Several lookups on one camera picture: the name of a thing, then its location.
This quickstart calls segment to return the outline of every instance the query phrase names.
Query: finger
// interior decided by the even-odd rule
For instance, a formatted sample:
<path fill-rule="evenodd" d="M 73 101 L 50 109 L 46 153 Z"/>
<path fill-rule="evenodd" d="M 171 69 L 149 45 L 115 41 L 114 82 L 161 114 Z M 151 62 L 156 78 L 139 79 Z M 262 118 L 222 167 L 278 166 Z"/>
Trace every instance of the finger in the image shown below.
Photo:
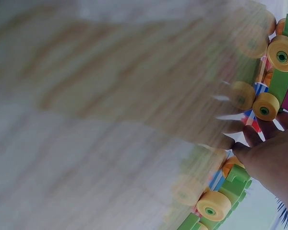
<path fill-rule="evenodd" d="M 246 142 L 251 148 L 263 142 L 263 140 L 261 140 L 260 136 L 252 126 L 245 126 L 243 129 L 243 134 Z"/>
<path fill-rule="evenodd" d="M 232 147 L 233 153 L 242 164 L 248 163 L 248 160 L 250 158 L 250 155 L 248 153 L 250 152 L 250 150 L 250 147 L 247 147 L 240 142 L 236 142 Z"/>
<path fill-rule="evenodd" d="M 217 149 L 223 149 L 223 150 L 229 150 L 235 143 L 235 140 L 224 135 L 224 134 L 219 134 L 218 138 L 211 138 L 209 140 L 205 140 L 202 144 L 206 144 L 210 147 L 214 147 Z"/>
<path fill-rule="evenodd" d="M 223 128 L 224 133 L 241 132 L 245 126 L 245 124 L 242 121 L 237 120 L 223 120 L 223 121 L 224 121 L 224 128 Z"/>
<path fill-rule="evenodd" d="M 280 125 L 284 128 L 284 130 L 288 129 L 288 113 L 287 112 L 279 113 L 276 119 L 280 123 Z"/>
<path fill-rule="evenodd" d="M 214 99 L 215 104 L 217 105 L 217 110 L 215 115 L 218 116 L 226 116 L 226 115 L 237 115 L 242 114 L 244 111 L 236 108 L 230 100 L 219 100 Z"/>
<path fill-rule="evenodd" d="M 256 120 L 266 140 L 271 139 L 282 132 L 276 127 L 273 121 L 263 121 L 258 118 L 256 118 Z"/>

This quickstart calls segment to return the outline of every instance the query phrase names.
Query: toy wheel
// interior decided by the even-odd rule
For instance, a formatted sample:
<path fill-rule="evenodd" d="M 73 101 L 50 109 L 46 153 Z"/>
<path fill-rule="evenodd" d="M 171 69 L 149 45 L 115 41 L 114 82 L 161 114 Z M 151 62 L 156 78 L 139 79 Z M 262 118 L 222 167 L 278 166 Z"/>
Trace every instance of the toy wheel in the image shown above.
<path fill-rule="evenodd" d="M 200 225 L 198 230 L 208 230 L 208 228 L 204 224 L 202 224 L 201 222 L 198 222 L 197 224 Z"/>
<path fill-rule="evenodd" d="M 272 35 L 275 31 L 276 19 L 270 11 L 266 11 L 266 15 L 264 27 L 267 30 L 268 35 Z"/>
<path fill-rule="evenodd" d="M 272 121 L 276 118 L 279 110 L 278 99 L 268 92 L 259 94 L 253 104 L 253 111 L 259 119 L 263 121 Z"/>
<path fill-rule="evenodd" d="M 288 72 L 288 37 L 277 35 L 268 46 L 267 57 L 279 71 Z"/>
<path fill-rule="evenodd" d="M 196 188 L 200 187 L 197 180 L 188 176 L 182 176 L 179 184 L 172 187 L 172 193 L 179 203 L 187 206 L 194 206 L 199 198 Z"/>
<path fill-rule="evenodd" d="M 244 168 L 244 165 L 238 160 L 236 156 L 228 158 L 228 160 L 222 167 L 222 174 L 225 178 L 227 178 L 230 170 L 232 169 L 232 167 L 234 167 L 235 164 Z"/>
<path fill-rule="evenodd" d="M 276 25 L 276 35 L 282 35 L 284 28 L 285 28 L 285 22 L 286 22 L 286 18 L 282 18 L 281 20 L 278 21 L 277 25 Z"/>
<path fill-rule="evenodd" d="M 233 84 L 230 99 L 241 110 L 251 109 L 255 99 L 255 89 L 248 83 L 237 81 Z"/>
<path fill-rule="evenodd" d="M 274 72 L 274 68 L 271 68 L 268 70 L 267 74 L 265 75 L 264 77 L 264 83 L 270 87 L 270 83 L 271 83 L 271 80 L 272 80 L 272 77 L 273 77 L 273 72 Z"/>
<path fill-rule="evenodd" d="M 197 202 L 198 212 L 208 220 L 222 221 L 231 209 L 230 200 L 222 193 L 210 191 Z"/>
<path fill-rule="evenodd" d="M 252 25 L 243 30 L 235 39 L 236 46 L 250 58 L 261 58 L 266 54 L 269 38 L 264 29 Z"/>

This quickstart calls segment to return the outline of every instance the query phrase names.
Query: wooden floor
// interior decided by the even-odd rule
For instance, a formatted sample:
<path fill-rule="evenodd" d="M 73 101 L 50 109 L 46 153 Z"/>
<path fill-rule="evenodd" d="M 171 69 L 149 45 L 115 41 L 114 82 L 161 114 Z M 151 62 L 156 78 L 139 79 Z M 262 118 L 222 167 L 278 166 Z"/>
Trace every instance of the wooden floor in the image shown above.
<path fill-rule="evenodd" d="M 224 155 L 194 145 L 229 149 L 243 127 L 216 117 L 242 112 L 226 97 L 246 0 L 178 2 L 0 0 L 0 230 L 186 218 L 181 163 L 199 197 Z"/>

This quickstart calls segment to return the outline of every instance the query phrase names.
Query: human hand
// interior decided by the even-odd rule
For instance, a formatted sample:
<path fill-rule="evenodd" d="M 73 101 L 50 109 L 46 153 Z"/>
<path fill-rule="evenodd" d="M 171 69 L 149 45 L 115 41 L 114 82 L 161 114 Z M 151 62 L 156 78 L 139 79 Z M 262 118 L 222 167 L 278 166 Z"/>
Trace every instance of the human hand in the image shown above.
<path fill-rule="evenodd" d="M 233 152 L 248 173 L 288 208 L 288 113 L 279 113 L 276 119 L 285 131 L 279 130 L 273 121 L 258 119 L 265 141 L 253 127 L 245 126 L 243 133 L 249 147 L 237 142 Z"/>

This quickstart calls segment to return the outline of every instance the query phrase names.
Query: green axle hub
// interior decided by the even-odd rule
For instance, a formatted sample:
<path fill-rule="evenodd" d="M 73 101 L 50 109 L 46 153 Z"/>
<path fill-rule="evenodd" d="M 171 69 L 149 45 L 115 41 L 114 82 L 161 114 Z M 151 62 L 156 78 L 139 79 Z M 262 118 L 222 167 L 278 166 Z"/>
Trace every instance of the green axle hub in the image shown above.
<path fill-rule="evenodd" d="M 206 209 L 205 209 L 205 212 L 208 214 L 208 215 L 215 215 L 216 214 L 216 211 L 214 211 L 212 208 L 210 208 L 210 207 L 207 207 Z"/>
<path fill-rule="evenodd" d="M 288 56 L 284 51 L 279 51 L 276 56 L 277 60 L 281 63 L 285 63 L 286 61 L 288 61 Z"/>
<path fill-rule="evenodd" d="M 260 113 L 262 115 L 268 115 L 269 114 L 269 109 L 267 109 L 266 107 L 261 107 L 260 108 Z"/>

